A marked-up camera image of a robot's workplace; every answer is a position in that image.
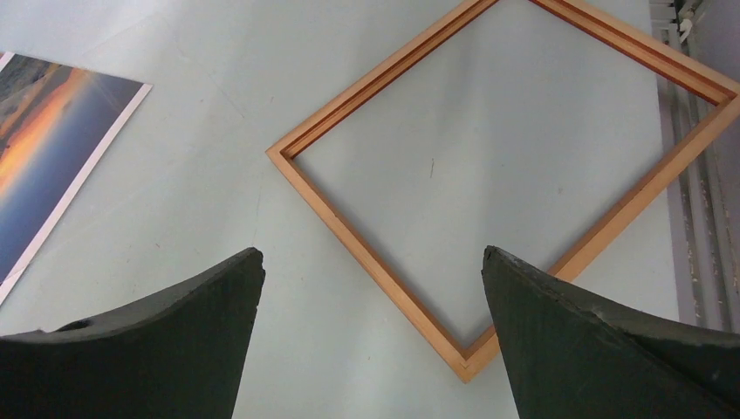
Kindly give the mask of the wooden picture frame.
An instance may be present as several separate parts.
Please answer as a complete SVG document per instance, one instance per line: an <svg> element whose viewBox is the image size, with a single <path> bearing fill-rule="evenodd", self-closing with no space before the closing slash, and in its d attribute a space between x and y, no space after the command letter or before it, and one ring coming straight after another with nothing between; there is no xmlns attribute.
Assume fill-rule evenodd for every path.
<svg viewBox="0 0 740 419"><path fill-rule="evenodd" d="M474 379L499 354L496 329L487 328L469 347L461 347L295 160L315 141L491 6L492 2L488 0L459 3L267 150L271 162L284 178L463 382ZM738 118L739 84L587 2L543 1L541 7L713 106L712 111L686 137L550 268L552 276L573 281Z"/></svg>

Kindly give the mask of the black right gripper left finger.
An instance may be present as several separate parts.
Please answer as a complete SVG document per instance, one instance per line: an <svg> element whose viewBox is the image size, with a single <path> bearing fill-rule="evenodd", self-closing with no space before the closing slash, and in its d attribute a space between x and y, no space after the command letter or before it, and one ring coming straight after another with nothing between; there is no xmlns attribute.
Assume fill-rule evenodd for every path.
<svg viewBox="0 0 740 419"><path fill-rule="evenodd" d="M263 260L248 248L108 312L4 335L2 417L232 417Z"/></svg>

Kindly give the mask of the sunset landscape photo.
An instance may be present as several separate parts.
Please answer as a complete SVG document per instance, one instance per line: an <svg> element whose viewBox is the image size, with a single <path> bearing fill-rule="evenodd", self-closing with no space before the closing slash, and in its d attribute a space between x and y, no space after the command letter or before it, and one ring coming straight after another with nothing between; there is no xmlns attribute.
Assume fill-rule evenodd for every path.
<svg viewBox="0 0 740 419"><path fill-rule="evenodd" d="M2 299L151 89L137 80L2 53Z"/></svg>

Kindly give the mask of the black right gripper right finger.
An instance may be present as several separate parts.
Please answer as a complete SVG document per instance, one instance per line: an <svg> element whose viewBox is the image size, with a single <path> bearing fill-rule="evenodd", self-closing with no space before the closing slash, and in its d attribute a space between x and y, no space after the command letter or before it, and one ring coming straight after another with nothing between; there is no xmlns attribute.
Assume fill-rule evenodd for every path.
<svg viewBox="0 0 740 419"><path fill-rule="evenodd" d="M520 417L738 417L736 334L624 306L496 246L482 280Z"/></svg>

